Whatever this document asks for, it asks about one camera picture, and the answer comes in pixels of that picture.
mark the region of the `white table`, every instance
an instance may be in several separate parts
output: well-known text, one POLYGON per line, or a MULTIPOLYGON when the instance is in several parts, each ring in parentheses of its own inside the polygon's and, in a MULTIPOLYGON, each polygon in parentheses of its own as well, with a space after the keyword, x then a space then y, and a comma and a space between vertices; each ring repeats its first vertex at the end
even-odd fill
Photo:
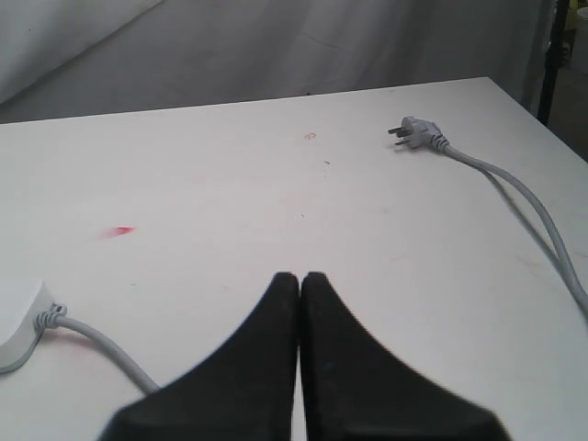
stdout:
MULTIPOLYGON (((588 286, 588 167, 488 79, 0 126, 0 267, 43 277, 162 385, 275 272, 320 270, 395 355, 514 440, 585 439, 571 295, 480 173, 390 148, 411 114, 534 189, 588 286), (135 230, 107 237, 118 226, 135 230)), ((0 437, 93 439, 140 397, 82 337, 48 332, 0 377, 0 437)))

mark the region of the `red stain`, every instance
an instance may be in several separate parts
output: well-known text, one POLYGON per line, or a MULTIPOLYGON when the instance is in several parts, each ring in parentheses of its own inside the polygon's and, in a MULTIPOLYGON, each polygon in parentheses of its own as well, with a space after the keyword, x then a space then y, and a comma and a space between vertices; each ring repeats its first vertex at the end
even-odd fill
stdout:
POLYGON ((130 232, 134 232, 135 227, 115 227, 111 228, 110 230, 106 231, 104 234, 105 237, 117 237, 123 234, 129 234, 130 232))

